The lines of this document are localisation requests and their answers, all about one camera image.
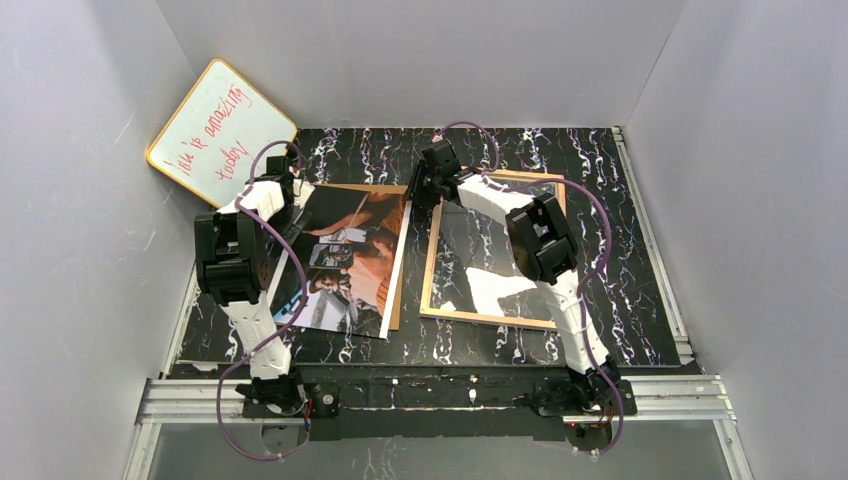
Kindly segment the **printed photo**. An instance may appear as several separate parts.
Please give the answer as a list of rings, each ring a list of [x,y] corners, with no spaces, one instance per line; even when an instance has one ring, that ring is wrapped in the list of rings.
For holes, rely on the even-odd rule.
[[[273,320],[278,325],[293,322],[304,328],[382,338],[382,315],[354,297],[351,276],[342,271],[353,264],[354,254],[374,229],[350,228],[332,234],[329,227],[343,215],[331,203],[357,194],[330,186],[315,186],[306,204],[305,224],[291,242],[297,259],[280,257],[272,278]]]

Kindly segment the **frame backing board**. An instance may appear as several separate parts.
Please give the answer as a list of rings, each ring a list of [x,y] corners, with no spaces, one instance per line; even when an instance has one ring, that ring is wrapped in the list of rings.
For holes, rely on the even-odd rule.
[[[372,227],[364,246],[353,256],[353,264],[342,271],[351,276],[352,293],[358,300],[377,308],[384,325],[380,336],[399,328],[403,249],[409,226],[410,205],[405,185],[332,184],[332,189],[355,198],[333,201],[343,217],[332,224],[332,234],[350,228]]]

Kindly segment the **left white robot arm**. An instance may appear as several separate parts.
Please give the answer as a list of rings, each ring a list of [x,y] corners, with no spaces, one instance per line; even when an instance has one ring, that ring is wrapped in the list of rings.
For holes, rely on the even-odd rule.
[[[247,404],[282,416],[300,413],[307,400],[291,351],[276,335],[268,298],[273,267],[263,225],[280,234],[296,225],[296,189],[302,185],[292,159],[270,156],[254,183],[193,222],[198,287],[228,315],[247,356],[251,381],[237,385],[236,392]]]

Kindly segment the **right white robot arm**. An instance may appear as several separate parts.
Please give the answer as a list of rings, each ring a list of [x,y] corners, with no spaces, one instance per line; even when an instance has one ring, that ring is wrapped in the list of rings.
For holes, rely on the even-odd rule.
[[[498,184],[479,169],[460,164],[451,144],[437,138],[424,148],[405,193],[416,209],[449,201],[501,224],[511,242],[514,264],[545,301],[564,348],[571,390],[579,409],[612,406],[625,414],[620,374],[600,340],[578,280],[579,245],[558,199],[549,192],[528,194],[528,186]]]

